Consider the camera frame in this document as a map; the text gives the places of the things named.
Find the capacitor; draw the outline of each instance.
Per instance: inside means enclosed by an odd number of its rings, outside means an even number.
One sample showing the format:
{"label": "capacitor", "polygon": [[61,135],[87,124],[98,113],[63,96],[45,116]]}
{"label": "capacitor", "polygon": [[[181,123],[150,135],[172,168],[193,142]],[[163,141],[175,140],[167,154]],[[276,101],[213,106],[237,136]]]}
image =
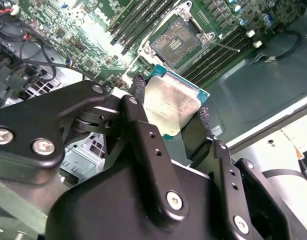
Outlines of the capacitor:
{"label": "capacitor", "polygon": [[246,25],[246,20],[240,18],[240,19],[239,19],[239,24],[240,24],[240,26],[242,26],[242,27],[245,26],[245,25]]}
{"label": "capacitor", "polygon": [[271,21],[271,20],[269,20],[269,21],[267,21],[267,22],[265,23],[265,25],[266,25],[267,28],[271,28],[271,27],[274,25],[274,22]]}
{"label": "capacitor", "polygon": [[268,7],[269,7],[269,8],[273,8],[275,5],[276,5],[276,1],[275,1],[275,0],[271,0],[271,1],[268,3]]}
{"label": "capacitor", "polygon": [[262,15],[262,20],[266,23],[268,21],[270,21],[272,19],[272,17],[268,14],[263,14]]}
{"label": "capacitor", "polygon": [[242,7],[238,4],[235,4],[233,7],[232,7],[232,10],[235,12],[235,13],[240,13]]}

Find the ram slot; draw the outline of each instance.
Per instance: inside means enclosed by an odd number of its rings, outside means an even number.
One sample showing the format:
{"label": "ram slot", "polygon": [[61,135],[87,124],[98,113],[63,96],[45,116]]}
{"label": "ram slot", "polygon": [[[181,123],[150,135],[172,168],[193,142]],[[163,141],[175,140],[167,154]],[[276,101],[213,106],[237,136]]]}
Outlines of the ram slot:
{"label": "ram slot", "polygon": [[250,49],[250,45],[245,45],[241,48],[242,51],[238,52],[235,55],[230,55],[226,59],[223,59],[219,65],[217,65],[211,72],[209,72],[207,75],[204,75],[196,84],[201,86],[205,82],[207,82],[209,79],[214,77],[215,75],[219,75],[224,68],[226,68],[230,63],[232,63],[235,59],[239,58],[244,52],[246,52],[248,49]]}
{"label": "ram slot", "polygon": [[135,21],[137,20],[139,14],[143,14],[143,12],[147,12],[148,9],[150,9],[150,3],[151,0],[142,0],[139,2],[136,7],[129,13],[129,15],[123,20],[123,22],[120,23],[119,27],[116,28],[114,32],[112,32],[112,35],[115,35],[111,44],[114,45],[118,40],[121,38],[121,36],[128,32],[129,27],[133,26]]}
{"label": "ram slot", "polygon": [[157,27],[161,21],[161,16],[168,14],[173,9],[174,4],[175,0],[164,0],[160,6],[157,6],[150,17],[139,27],[137,33],[125,42],[125,48],[122,54],[126,54],[137,40],[141,40],[143,35]]}
{"label": "ram slot", "polygon": [[[244,31],[243,28],[241,28],[241,27],[236,28],[232,33],[230,33],[225,39],[223,39],[219,43],[226,45],[226,46],[229,46],[230,42],[233,39],[235,39],[236,37],[241,37],[242,31]],[[220,49],[221,49],[221,47],[214,46],[209,51],[207,50],[205,53],[203,53],[203,55],[199,58],[199,60],[194,62],[189,68],[187,68],[184,72],[182,72],[181,75],[186,78],[191,72],[195,71],[197,69],[197,66],[200,65],[201,63],[203,63],[206,58],[210,57],[212,54],[219,51]]]}
{"label": "ram slot", "polygon": [[[244,39],[240,39],[238,42],[236,42],[233,46],[236,48],[241,48],[246,44]],[[228,58],[229,55],[237,56],[238,52],[233,52],[231,50],[223,48],[221,51],[219,51],[216,55],[214,55],[212,58],[210,58],[204,65],[204,67],[197,68],[195,74],[192,74],[188,80],[192,81],[193,83],[197,83],[200,81],[200,78],[203,75],[207,75],[208,72],[213,71],[213,69],[217,66],[218,63],[221,61],[224,61],[226,58]]]}
{"label": "ram slot", "polygon": [[[129,5],[125,8],[125,10],[118,16],[117,20],[112,25],[109,26],[108,31],[113,35],[117,34],[118,29],[120,29],[121,27],[126,25],[126,23],[129,23],[131,21],[131,18],[135,14],[137,14],[139,9],[143,6],[144,2],[147,2],[147,0],[131,1]],[[125,14],[127,15],[120,22],[118,22],[118,19]]]}
{"label": "ram slot", "polygon": [[[228,39],[228,41],[225,42],[226,46],[233,46],[233,44],[239,40],[242,39],[241,35],[236,35],[231,37],[230,39]],[[191,67],[190,71],[187,71],[185,74],[182,74],[182,76],[184,76],[184,78],[186,79],[190,79],[192,77],[192,75],[195,75],[197,72],[197,69],[200,69],[201,67],[205,66],[206,63],[208,61],[210,61],[210,59],[212,58],[217,58],[218,56],[220,56],[220,54],[225,52],[224,47],[221,46],[216,46],[214,47],[210,52],[208,52],[208,54],[206,54],[205,56],[203,56],[202,59],[200,59],[197,63],[194,64],[193,67]]]}
{"label": "ram slot", "polygon": [[135,31],[137,31],[138,26],[143,23],[146,19],[152,15],[153,9],[161,4],[162,0],[153,0],[150,5],[143,11],[133,22],[130,24],[124,34],[120,37],[121,45],[124,45],[125,42],[132,37]]}
{"label": "ram slot", "polygon": [[234,48],[239,48],[240,52],[232,52],[228,49],[221,51],[219,55],[220,57],[213,59],[203,69],[199,69],[199,72],[193,78],[189,78],[189,80],[198,85],[205,83],[209,78],[220,72],[233,60],[237,59],[241,54],[249,49],[251,45],[252,44],[246,39],[241,39],[239,42],[233,45]]}

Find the black bracket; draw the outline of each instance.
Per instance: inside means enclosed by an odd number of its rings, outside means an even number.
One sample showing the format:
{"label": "black bracket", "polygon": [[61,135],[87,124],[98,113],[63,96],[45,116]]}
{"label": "black bracket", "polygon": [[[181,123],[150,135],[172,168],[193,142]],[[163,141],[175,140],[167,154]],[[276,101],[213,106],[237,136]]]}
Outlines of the black bracket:
{"label": "black bracket", "polygon": [[243,175],[246,192],[250,192],[256,208],[266,215],[273,239],[307,240],[306,228],[261,171],[244,158],[235,165]]}
{"label": "black bracket", "polygon": [[214,219],[224,226],[225,239],[255,239],[240,171],[231,164],[227,146],[219,140],[209,145],[208,156],[195,166],[214,182]]}
{"label": "black bracket", "polygon": [[187,218],[189,204],[159,130],[148,123],[141,102],[131,95],[121,99],[118,110],[124,130],[117,141],[106,142],[104,168],[132,154],[131,159],[137,162],[136,175],[142,182],[143,197],[148,200],[145,202],[150,219],[160,227],[173,229]]}
{"label": "black bracket", "polygon": [[[101,86],[82,81],[0,109],[0,129],[12,138],[0,144],[0,178],[34,184],[50,181],[64,159],[67,138],[82,134],[71,129],[77,114],[108,96]],[[54,145],[51,154],[33,151],[34,142],[41,139]]]}

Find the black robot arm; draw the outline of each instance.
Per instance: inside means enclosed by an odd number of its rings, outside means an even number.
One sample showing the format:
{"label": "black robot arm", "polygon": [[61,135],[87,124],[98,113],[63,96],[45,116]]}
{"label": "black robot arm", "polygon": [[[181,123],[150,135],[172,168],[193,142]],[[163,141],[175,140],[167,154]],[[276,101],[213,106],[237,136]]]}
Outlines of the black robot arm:
{"label": "black robot arm", "polygon": [[0,110],[0,178],[11,181],[47,183],[66,145],[105,135],[105,171],[57,200],[47,240],[307,240],[261,172],[246,159],[234,165],[202,115],[182,130],[192,168],[172,163],[142,101],[82,81]]}

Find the green circuit board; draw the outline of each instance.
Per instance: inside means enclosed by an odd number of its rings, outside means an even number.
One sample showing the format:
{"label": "green circuit board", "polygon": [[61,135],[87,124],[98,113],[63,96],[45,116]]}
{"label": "green circuit board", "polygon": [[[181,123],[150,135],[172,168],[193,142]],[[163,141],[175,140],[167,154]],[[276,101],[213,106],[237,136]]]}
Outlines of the green circuit board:
{"label": "green circuit board", "polygon": [[[149,37],[153,43],[161,35],[166,34],[170,25],[180,17],[174,14],[168,17],[165,24],[158,25],[177,6],[190,2],[188,11],[191,24],[190,31],[196,28],[202,33],[215,33],[214,42],[226,43],[229,36],[244,25],[253,24],[261,33],[259,39],[266,43],[278,29],[283,29],[295,21],[305,10],[301,0],[12,0],[18,4],[20,18],[41,36],[51,38],[60,43],[72,55],[75,67],[92,74],[100,84],[108,87],[126,89],[126,84],[119,80],[127,72],[129,78],[138,74],[147,75],[154,63],[145,57],[139,57],[143,39]],[[174,42],[178,46],[181,40]],[[62,56],[66,53],[61,47],[50,42]],[[173,63],[172,69],[199,86],[206,87],[237,62],[247,57],[255,48],[246,43],[241,54],[230,59],[222,59],[219,55],[214,59],[210,70],[197,71],[193,77],[190,69],[213,51],[217,46],[209,44],[186,49],[186,55],[180,62]],[[224,49],[217,49],[225,54]]]}

